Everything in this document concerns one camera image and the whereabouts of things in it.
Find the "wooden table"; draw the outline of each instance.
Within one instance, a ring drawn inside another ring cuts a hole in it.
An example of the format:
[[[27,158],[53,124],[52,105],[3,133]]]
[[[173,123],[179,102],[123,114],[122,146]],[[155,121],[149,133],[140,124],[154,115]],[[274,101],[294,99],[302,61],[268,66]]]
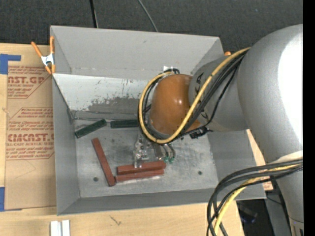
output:
[[[33,52],[31,45],[0,44],[2,54],[27,56]],[[0,187],[5,172],[6,81],[7,76],[0,75]],[[5,211],[0,212],[0,235],[48,236],[51,221],[69,219],[71,236],[202,236],[207,230],[206,207],[194,204],[65,216],[56,216],[55,206]],[[229,235],[244,235],[236,202],[223,224]]]

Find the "cardboard box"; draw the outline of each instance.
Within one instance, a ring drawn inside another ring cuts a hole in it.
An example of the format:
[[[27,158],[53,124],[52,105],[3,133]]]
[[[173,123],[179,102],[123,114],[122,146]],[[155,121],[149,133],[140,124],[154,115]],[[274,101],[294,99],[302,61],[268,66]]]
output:
[[[49,51],[47,46],[39,48],[44,55]],[[21,61],[9,61],[5,76],[7,106],[1,112],[2,122],[7,120],[4,208],[54,206],[52,77],[31,45],[0,44],[0,53],[21,56]]]

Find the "cable bundle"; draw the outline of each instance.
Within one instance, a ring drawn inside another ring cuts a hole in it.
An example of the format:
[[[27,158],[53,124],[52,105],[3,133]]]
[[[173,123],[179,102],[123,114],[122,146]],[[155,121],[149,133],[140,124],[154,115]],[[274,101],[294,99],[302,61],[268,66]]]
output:
[[[251,167],[244,170],[234,172],[226,176],[220,183],[217,185],[214,190],[207,207],[207,220],[208,220],[208,230],[211,235],[216,236],[219,230],[219,227],[224,236],[227,236],[227,232],[224,229],[223,224],[221,223],[222,217],[225,214],[228,206],[235,199],[235,197],[241,193],[247,186],[260,184],[264,182],[269,182],[276,180],[295,172],[303,170],[303,158],[291,161],[285,161],[280,163],[272,163],[264,166]],[[238,183],[240,181],[245,181],[238,187],[230,191],[217,206],[217,197],[226,187]],[[211,215],[211,208],[214,209],[214,214]]]

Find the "red wooden block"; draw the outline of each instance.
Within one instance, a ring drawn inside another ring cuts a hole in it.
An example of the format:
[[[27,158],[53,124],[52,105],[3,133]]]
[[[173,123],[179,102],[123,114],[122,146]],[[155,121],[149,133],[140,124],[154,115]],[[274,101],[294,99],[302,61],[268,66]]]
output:
[[[107,161],[106,156],[104,154],[102,145],[99,142],[99,139],[98,138],[92,139],[92,144],[93,144],[94,149],[96,151],[98,160],[102,166],[102,169],[103,169],[103,172],[105,174],[108,185],[114,186],[116,184],[116,181],[115,181],[113,173],[109,167],[108,161]]]
[[[164,174],[164,169],[160,169],[156,171],[144,171],[144,172],[138,172],[138,173],[118,175],[118,176],[115,176],[115,179],[116,179],[116,182],[124,182],[128,180],[160,176],[163,174]]]
[[[166,168],[166,163],[164,163],[163,161],[142,163],[141,168],[135,168],[132,164],[130,164],[130,165],[118,166],[117,174],[123,175],[123,174],[138,173],[138,172],[143,172],[143,171],[154,171],[154,170],[160,170],[160,169],[165,169],[165,168]]]

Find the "black cord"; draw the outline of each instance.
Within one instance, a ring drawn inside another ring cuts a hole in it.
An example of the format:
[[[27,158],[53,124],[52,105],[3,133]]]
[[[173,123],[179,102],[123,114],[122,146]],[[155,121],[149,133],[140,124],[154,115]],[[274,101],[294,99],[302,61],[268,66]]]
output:
[[[179,69],[177,68],[169,68],[165,71],[163,71],[162,73],[160,74],[163,74],[163,73],[166,73],[166,72],[173,72],[174,74],[180,74],[180,71]],[[154,82],[152,82],[152,84],[149,86],[149,88],[147,89],[146,91],[146,95],[144,96],[144,104],[142,106],[142,120],[143,120],[143,123],[144,125],[146,126],[147,130],[156,138],[158,139],[161,139],[162,137],[157,133],[155,132],[154,130],[152,130],[148,125],[146,125],[146,120],[145,120],[145,115],[146,113],[150,110],[151,108],[151,105],[147,106],[148,104],[148,100],[149,100],[149,95],[152,91],[152,89],[155,87],[155,85],[161,80],[163,79],[163,77],[160,77],[160,78],[157,78]]]
[[[303,162],[302,159],[297,159],[297,160],[292,160],[292,161],[288,161],[288,162],[283,162],[283,163],[274,163],[274,164],[267,164],[267,165],[262,165],[262,166],[255,166],[255,167],[250,167],[250,168],[246,168],[246,169],[243,169],[243,170],[239,170],[239,171],[236,171],[236,172],[233,172],[232,174],[229,174],[227,175],[224,179],[222,179],[219,184],[217,185],[217,187],[215,188],[210,200],[209,200],[209,203],[208,205],[210,205],[210,203],[213,202],[213,199],[216,198],[216,196],[218,195],[218,193],[225,187],[227,187],[228,185],[231,185],[231,184],[234,184],[238,181],[243,181],[243,180],[247,180],[249,178],[253,178],[253,177],[256,177],[257,175],[254,175],[253,173],[252,174],[248,174],[248,175],[245,175],[245,178],[240,178],[240,175],[244,175],[244,174],[247,174],[247,173],[251,173],[251,172],[257,172],[257,171],[263,171],[263,170],[270,170],[270,169],[273,169],[273,168],[277,168],[277,167],[285,167],[285,166],[291,166],[291,165],[298,165],[298,164],[301,164]],[[209,217],[209,213],[210,213],[210,209],[208,208],[207,210],[207,217]]]
[[[218,195],[218,193],[224,188],[226,187],[225,183],[227,183],[228,181],[230,181],[230,179],[236,177],[236,176],[240,176],[246,173],[250,173],[250,172],[256,172],[256,171],[260,171],[260,170],[270,170],[273,169],[275,167],[283,167],[283,166],[291,166],[291,165],[295,165],[295,164],[300,164],[302,163],[303,160],[302,159],[298,159],[298,160],[292,160],[289,162],[283,162],[283,163],[275,163],[275,164],[268,164],[268,165],[263,165],[263,166],[256,166],[256,167],[250,167],[250,168],[246,168],[243,170],[239,170],[236,171],[228,176],[226,176],[224,179],[222,179],[220,181],[220,183],[217,185],[216,189],[214,190],[209,202],[208,202],[208,208],[207,208],[207,218],[210,217],[210,210],[211,210],[211,203],[213,203],[214,206],[214,210],[217,210],[217,199],[216,196]],[[238,178],[238,180],[236,180],[235,182],[241,181],[241,180],[245,180],[245,179],[249,179],[252,178],[253,174],[251,175],[246,175],[246,178]]]
[[[301,170],[303,170],[303,166],[290,169],[290,170],[289,170],[288,172],[286,172],[286,173],[277,174],[277,175],[275,175],[275,176],[270,176],[269,179],[263,179],[263,180],[259,180],[259,181],[253,182],[253,183],[248,183],[248,184],[241,185],[241,186],[239,186],[239,187],[233,189],[232,191],[230,191],[230,192],[222,199],[222,201],[221,201],[219,207],[217,207],[217,209],[215,210],[214,215],[213,215],[211,218],[209,218],[209,216],[207,216],[207,218],[208,218],[208,230],[207,230],[207,235],[209,235],[209,229],[210,229],[210,231],[211,231],[211,233],[212,233],[213,236],[216,235],[215,232],[214,232],[214,228],[213,228],[213,225],[212,225],[212,221],[217,217],[217,215],[218,215],[220,209],[222,208],[224,202],[225,202],[225,201],[228,199],[228,197],[229,197],[230,195],[232,195],[235,191],[237,191],[238,189],[243,188],[243,187],[247,187],[247,186],[251,186],[251,185],[256,185],[256,184],[260,184],[260,183],[265,183],[265,182],[269,182],[269,181],[272,181],[272,180],[276,180],[276,179],[279,179],[279,178],[288,176],[288,175],[290,175],[290,174],[293,174],[293,173],[298,172],[298,171],[301,171]]]
[[[190,128],[190,126],[195,122],[195,120],[199,117],[199,115],[203,112],[204,107],[208,104],[208,102],[211,99],[211,97],[213,96],[213,94],[216,92],[216,90],[219,88],[219,86],[223,83],[223,81],[227,78],[227,76],[233,70],[236,70],[239,67],[245,54],[246,53],[242,54],[240,57],[235,57],[233,60],[231,60],[231,62],[229,64],[227,64],[226,67],[222,70],[222,72],[218,75],[217,79],[213,82],[213,85],[207,91],[206,95],[204,96],[203,100],[200,102],[199,106],[195,109],[194,113],[192,114],[192,117],[189,119],[189,121],[184,126],[183,132],[185,132],[185,130],[188,130]]]
[[[276,171],[276,172],[262,172],[262,173],[254,173],[254,174],[250,174],[250,175],[245,175],[245,176],[241,176],[241,177],[237,177],[234,178],[232,180],[229,180],[228,182],[222,183],[218,185],[218,189],[216,189],[216,191],[213,193],[212,197],[209,200],[208,203],[208,210],[207,210],[207,217],[209,217],[209,213],[210,213],[210,208],[211,208],[211,204],[213,204],[214,207],[214,211],[217,211],[217,195],[218,193],[223,190],[225,187],[230,186],[234,183],[240,182],[240,181],[244,181],[244,180],[248,180],[250,178],[255,178],[255,177],[267,177],[267,176],[277,176],[280,173],[288,173],[290,172],[292,169],[286,169],[286,170],[280,170],[280,171]],[[224,229],[223,224],[220,224],[220,228],[221,230]]]
[[[222,90],[220,96],[218,97],[217,102],[216,102],[216,104],[215,104],[215,107],[214,107],[214,109],[213,109],[213,111],[212,111],[211,117],[210,117],[210,119],[208,120],[208,122],[207,122],[205,125],[202,125],[201,127],[198,127],[198,128],[193,129],[193,130],[191,130],[191,131],[188,131],[188,132],[179,134],[178,137],[175,138],[175,139],[181,138],[181,137],[183,137],[183,136],[185,136],[185,135],[193,134],[193,133],[195,133],[195,132],[198,132],[199,130],[203,130],[203,133],[202,133],[203,135],[206,134],[206,133],[209,132],[209,131],[212,131],[211,129],[206,129],[206,126],[207,126],[210,122],[212,122],[212,120],[213,120],[213,118],[214,118],[214,116],[215,116],[215,114],[216,114],[217,108],[218,108],[218,106],[219,106],[219,103],[220,103],[221,99],[223,98],[223,96],[224,96],[224,94],[225,94],[227,88],[228,88],[229,85],[231,84],[231,82],[232,82],[232,80],[233,80],[233,78],[234,78],[234,76],[235,76],[236,71],[237,71],[237,67],[234,69],[234,72],[233,72],[232,76],[230,77],[230,79],[229,79],[228,82],[226,83],[225,87],[223,88],[223,90]]]
[[[93,18],[93,25],[94,25],[94,28],[98,28],[98,22],[97,22],[97,19],[96,19],[96,12],[95,12],[95,9],[94,9],[93,0],[89,0],[89,1],[90,1],[92,18]]]
[[[148,13],[146,7],[144,6],[144,4],[142,3],[141,0],[138,0],[139,4],[141,5],[141,7],[143,8],[143,10],[145,11],[145,13],[147,14],[148,18],[150,19],[150,22],[152,24],[152,26],[154,27],[154,29],[156,30],[156,32],[158,32],[158,29],[155,25],[155,23],[153,22],[153,19],[151,18],[150,14]]]

